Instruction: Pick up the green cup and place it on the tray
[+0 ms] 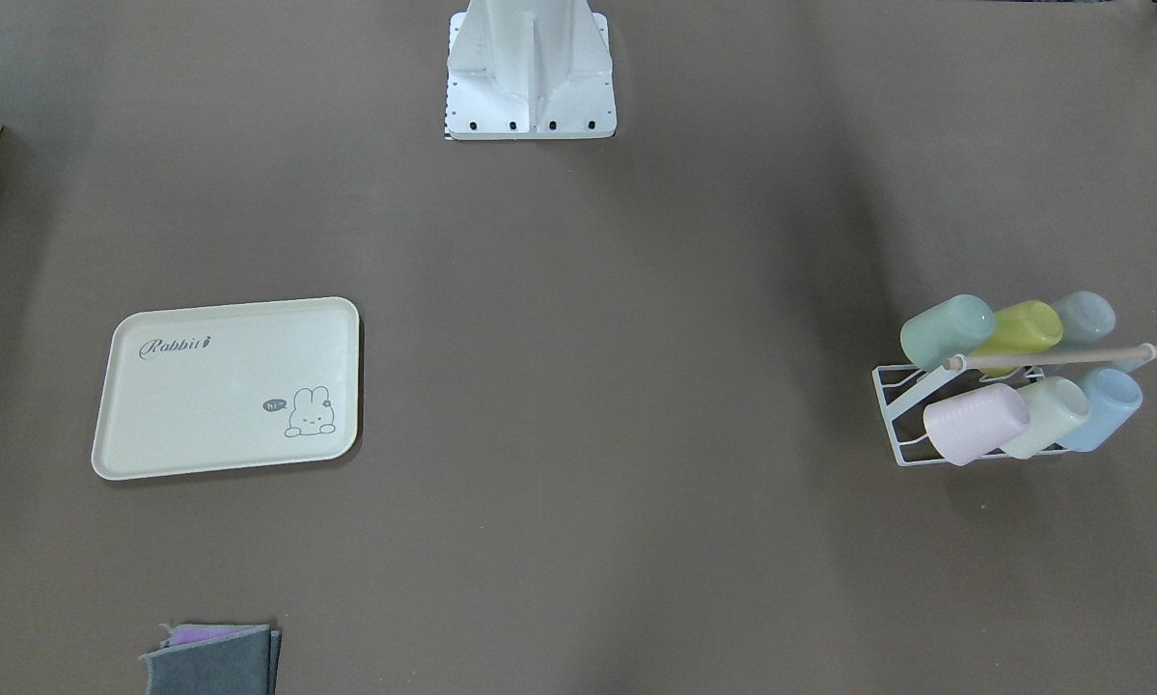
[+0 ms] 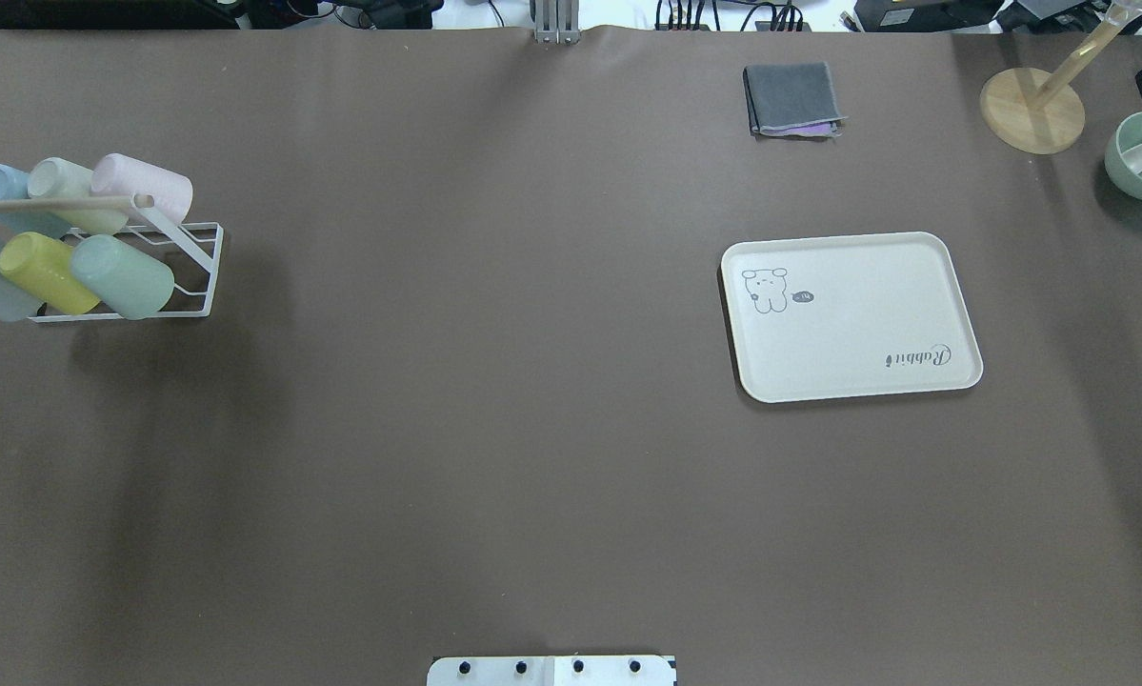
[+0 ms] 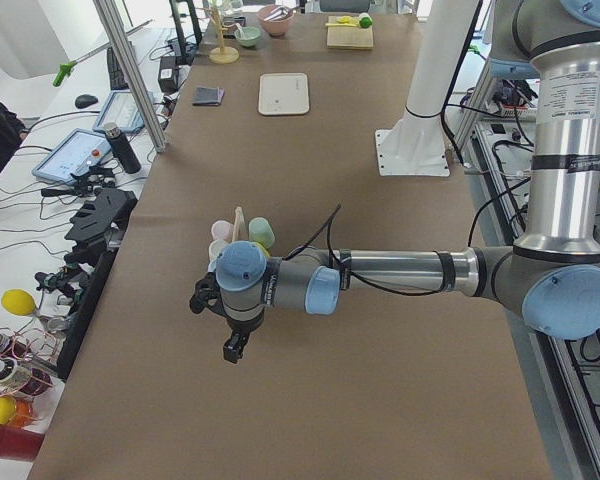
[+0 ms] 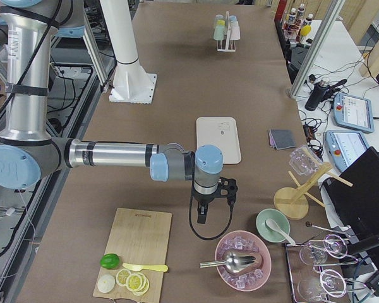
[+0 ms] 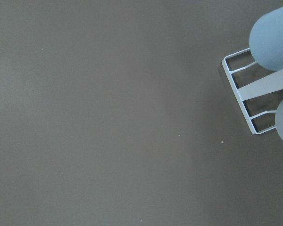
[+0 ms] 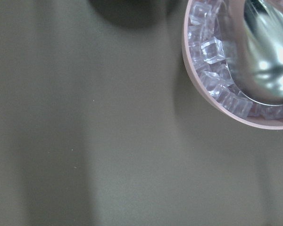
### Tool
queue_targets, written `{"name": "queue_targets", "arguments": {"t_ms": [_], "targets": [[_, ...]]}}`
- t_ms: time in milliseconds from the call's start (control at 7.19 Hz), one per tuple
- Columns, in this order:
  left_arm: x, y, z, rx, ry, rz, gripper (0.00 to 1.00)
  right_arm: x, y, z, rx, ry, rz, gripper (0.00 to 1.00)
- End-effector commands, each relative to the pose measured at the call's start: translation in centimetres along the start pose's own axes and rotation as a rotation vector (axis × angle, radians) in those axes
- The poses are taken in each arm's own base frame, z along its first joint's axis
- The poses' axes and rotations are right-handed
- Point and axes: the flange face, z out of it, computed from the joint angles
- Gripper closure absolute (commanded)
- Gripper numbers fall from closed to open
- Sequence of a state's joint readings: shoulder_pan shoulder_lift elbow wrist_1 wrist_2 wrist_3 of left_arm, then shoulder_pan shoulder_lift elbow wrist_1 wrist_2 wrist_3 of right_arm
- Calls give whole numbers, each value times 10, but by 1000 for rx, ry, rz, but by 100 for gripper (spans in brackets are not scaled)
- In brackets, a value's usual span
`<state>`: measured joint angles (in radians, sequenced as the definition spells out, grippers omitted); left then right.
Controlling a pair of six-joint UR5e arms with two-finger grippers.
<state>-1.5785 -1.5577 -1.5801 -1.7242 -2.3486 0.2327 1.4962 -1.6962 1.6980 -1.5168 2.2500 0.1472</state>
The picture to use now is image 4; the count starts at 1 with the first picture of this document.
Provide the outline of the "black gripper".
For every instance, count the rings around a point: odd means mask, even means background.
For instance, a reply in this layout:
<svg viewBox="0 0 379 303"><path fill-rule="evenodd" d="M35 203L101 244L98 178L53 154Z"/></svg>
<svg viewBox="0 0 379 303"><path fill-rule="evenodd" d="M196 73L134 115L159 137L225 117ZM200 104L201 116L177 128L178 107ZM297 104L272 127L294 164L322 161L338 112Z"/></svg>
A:
<svg viewBox="0 0 379 303"><path fill-rule="evenodd" d="M202 194L199 193L196 189L192 189L192 195L198 202L197 223L205 224L207 219L208 204L212 202L215 198L220 197L220 189L216 189L213 193L210 194Z"/></svg>

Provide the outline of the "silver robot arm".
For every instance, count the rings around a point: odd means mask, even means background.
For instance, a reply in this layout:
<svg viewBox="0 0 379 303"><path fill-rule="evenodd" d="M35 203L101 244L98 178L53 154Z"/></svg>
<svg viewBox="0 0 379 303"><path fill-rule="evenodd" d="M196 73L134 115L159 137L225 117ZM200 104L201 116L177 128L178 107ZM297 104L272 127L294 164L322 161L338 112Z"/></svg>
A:
<svg viewBox="0 0 379 303"><path fill-rule="evenodd" d="M81 37L82 1L2 1L8 25L8 104L0 132L0 186L24 189L64 168L80 165L147 167L155 181L189 180L198 201L198 221L222 195L223 156L213 145L196 152L177 144L80 141L51 136L45 128L51 39Z"/></svg>

